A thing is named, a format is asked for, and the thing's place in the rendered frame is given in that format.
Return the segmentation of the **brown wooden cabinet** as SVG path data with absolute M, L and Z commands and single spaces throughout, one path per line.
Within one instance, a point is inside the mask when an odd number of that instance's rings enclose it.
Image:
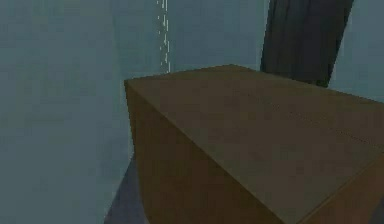
M 125 83 L 150 224 L 384 224 L 384 104 L 237 65 Z

